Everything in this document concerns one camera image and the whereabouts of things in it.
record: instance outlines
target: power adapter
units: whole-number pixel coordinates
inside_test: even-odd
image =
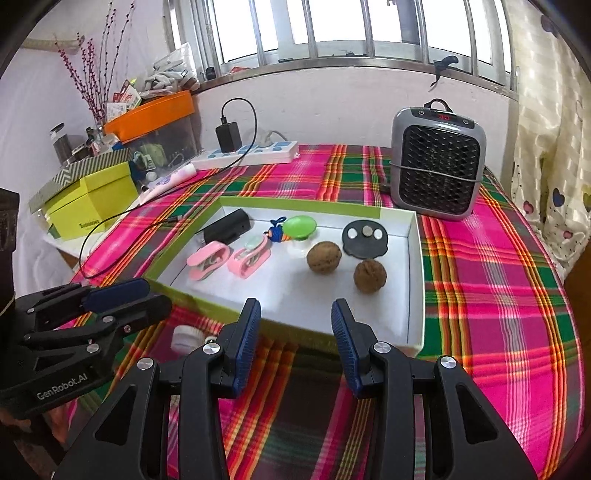
[[[222,124],[216,128],[217,141],[220,144],[222,153],[235,152],[242,146],[240,130],[236,122],[228,123],[226,117],[222,115]]]

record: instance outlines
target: blue toy figure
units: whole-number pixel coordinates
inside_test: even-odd
[[[283,234],[283,222],[287,220],[287,217],[281,217],[277,220],[271,220],[271,224],[273,225],[269,230],[265,232],[265,235],[269,237],[271,242],[279,243],[285,242],[290,238],[287,235]]]

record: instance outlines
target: plaid blanket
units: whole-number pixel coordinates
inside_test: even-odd
[[[98,272],[127,251],[95,283],[141,275],[184,225],[147,227],[155,220],[196,215],[221,194],[392,206],[379,192],[380,182],[388,181],[388,149],[302,145],[300,152],[291,164],[233,168],[130,214],[86,261],[85,271]],[[584,383],[570,308],[544,249],[488,172],[466,220],[421,216],[419,224],[426,281],[421,357],[458,359],[538,476],[548,478],[580,433]],[[81,317],[76,324],[86,321]],[[129,338],[116,359],[113,384],[72,408],[73,432],[142,356],[173,358],[170,339],[179,324],[208,333],[220,329],[211,319],[175,307],[166,322]],[[172,406],[169,472],[177,475],[177,399]],[[351,396],[338,358],[261,338],[244,394],[220,401],[230,474],[235,479],[361,479],[373,413],[372,400]],[[417,431],[420,478],[424,439]]]

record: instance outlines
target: window sill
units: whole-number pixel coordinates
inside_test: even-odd
[[[330,67],[373,67],[373,68],[390,68],[396,70],[410,70],[412,72],[424,72],[435,75],[435,67],[432,64],[425,65],[423,63],[411,60],[397,60],[384,59],[377,57],[323,57],[319,59],[303,59],[292,60],[283,63],[266,65],[264,67],[257,67],[241,72],[229,73],[220,78],[208,80],[203,82],[195,94],[209,90],[220,85],[225,85],[230,82],[238,82],[253,77],[260,77],[262,75],[269,75],[279,72],[290,72],[292,70],[305,70],[316,68],[330,68]],[[490,80],[481,77],[476,77],[469,73],[461,72],[455,69],[448,69],[441,74],[442,77],[452,78],[461,82],[470,83],[486,90],[504,95],[513,100],[518,100],[516,92],[499,85]]]

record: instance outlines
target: hanging black cord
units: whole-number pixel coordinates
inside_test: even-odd
[[[97,225],[95,225],[95,226],[94,226],[94,228],[93,228],[93,229],[92,229],[92,230],[91,230],[91,231],[90,231],[90,232],[89,232],[89,233],[86,235],[86,237],[85,237],[84,241],[82,242],[82,247],[80,247],[80,254],[78,255],[78,264],[80,265],[80,273],[82,274],[82,276],[83,276],[85,279],[87,279],[87,280],[92,280],[93,278],[100,277],[101,275],[103,275],[103,274],[107,273],[107,272],[108,272],[109,270],[111,270],[111,269],[112,269],[112,268],[113,268],[113,267],[114,267],[114,266],[115,266],[117,263],[119,263],[119,261],[120,261],[120,260],[121,260],[121,259],[122,259],[122,258],[123,258],[125,255],[127,255],[127,254],[130,252],[130,250],[131,250],[131,249],[134,247],[134,245],[135,245],[135,242],[137,241],[137,239],[136,239],[136,240],[134,240],[134,241],[131,243],[131,245],[130,245],[130,246],[127,248],[127,249],[125,249],[125,251],[124,251],[124,252],[123,252],[123,253],[122,253],[122,254],[121,254],[119,257],[117,257],[117,259],[116,259],[116,260],[114,260],[113,262],[111,262],[111,264],[110,264],[108,267],[104,268],[104,269],[103,269],[103,270],[101,270],[100,272],[98,272],[98,273],[95,273],[95,274],[93,274],[93,275],[86,275],[86,273],[84,272],[84,268],[83,268],[83,266],[82,266],[82,252],[84,251],[84,247],[85,247],[85,245],[86,245],[86,242],[88,241],[89,237],[90,237],[90,236],[91,236],[91,235],[94,233],[94,231],[95,231],[95,230],[96,230],[98,227],[100,227],[100,225],[103,225],[103,223],[105,223],[105,222],[108,222],[109,220],[112,220],[112,219],[114,219],[114,218],[117,218],[117,217],[119,217],[119,216],[121,216],[121,215],[124,215],[124,214],[127,214],[127,213],[129,213],[129,212],[133,212],[133,211],[135,211],[135,210],[137,210],[137,209],[140,209],[140,208],[142,208],[142,207],[146,206],[147,204],[149,204],[149,203],[152,203],[152,202],[153,202],[153,201],[155,201],[155,200],[159,200],[159,199],[161,199],[161,198],[163,198],[163,197],[166,197],[166,195],[171,195],[171,194],[173,194],[173,193],[179,192],[180,190],[186,189],[187,187],[190,187],[191,185],[194,185],[194,184],[196,184],[196,183],[198,183],[198,182],[205,181],[205,180],[209,180],[209,179],[213,178],[215,175],[218,175],[218,174],[220,174],[220,173],[223,173],[223,172],[225,172],[226,170],[228,170],[229,168],[232,168],[234,165],[236,165],[238,162],[240,162],[240,161],[241,161],[241,160],[242,160],[244,157],[246,157],[246,155],[247,155],[247,154],[250,152],[250,150],[252,150],[252,147],[254,147],[254,144],[255,144],[255,141],[256,141],[256,133],[257,133],[257,130],[258,130],[258,120],[257,120],[257,118],[256,118],[256,110],[255,110],[255,108],[254,108],[253,104],[252,104],[252,103],[250,103],[250,101],[249,101],[249,100],[246,100],[245,98],[242,98],[242,97],[235,97],[235,98],[230,98],[230,99],[229,99],[229,100],[228,100],[226,103],[224,103],[224,104],[223,104],[223,106],[222,106],[221,117],[222,117],[223,119],[225,119],[225,116],[224,116],[224,114],[223,114],[223,110],[224,110],[224,108],[225,108],[225,106],[226,106],[227,104],[229,104],[230,102],[232,102],[232,101],[234,101],[234,100],[243,100],[244,102],[248,103],[248,105],[250,105],[250,106],[251,106],[251,109],[252,109],[252,115],[253,115],[253,117],[254,117],[254,120],[255,120],[255,131],[254,131],[254,134],[253,134],[253,136],[252,136],[252,142],[251,142],[250,146],[248,147],[248,149],[247,149],[247,150],[246,150],[246,151],[245,151],[245,152],[244,152],[242,155],[240,155],[240,157],[238,157],[236,160],[234,160],[232,163],[230,163],[229,165],[225,166],[224,168],[221,168],[219,171],[216,171],[216,172],[210,173],[209,175],[206,175],[206,176],[205,176],[205,177],[203,177],[203,178],[200,178],[200,179],[197,179],[197,180],[193,180],[193,181],[191,181],[190,183],[187,183],[187,184],[182,184],[181,186],[178,186],[178,187],[176,187],[175,189],[169,190],[169,191],[167,191],[167,192],[163,192],[163,193],[161,193],[160,195],[156,195],[156,197],[153,197],[152,199],[148,200],[148,201],[147,201],[147,202],[145,202],[143,205],[137,205],[137,206],[135,206],[135,207],[133,207],[133,208],[130,208],[130,209],[128,209],[128,210],[126,210],[126,211],[124,211],[124,212],[118,213],[117,215],[110,216],[110,217],[106,218],[105,220],[101,221],[100,223],[98,223]],[[152,227],[154,227],[154,226],[162,225],[163,223],[173,223],[173,222],[174,222],[174,223],[177,223],[177,222],[179,222],[179,221],[181,221],[181,220],[184,220],[184,219],[183,219],[183,218],[180,218],[180,217],[176,217],[176,218],[174,218],[174,219],[159,220],[158,222],[154,222],[154,223],[152,223],[152,224],[148,225],[146,228],[144,228],[144,230],[142,230],[142,232],[141,232],[141,233],[138,235],[138,237],[137,237],[137,238],[140,238],[140,237],[142,237],[144,233],[146,233],[146,232],[147,232],[147,231],[148,231],[150,228],[152,228]]]

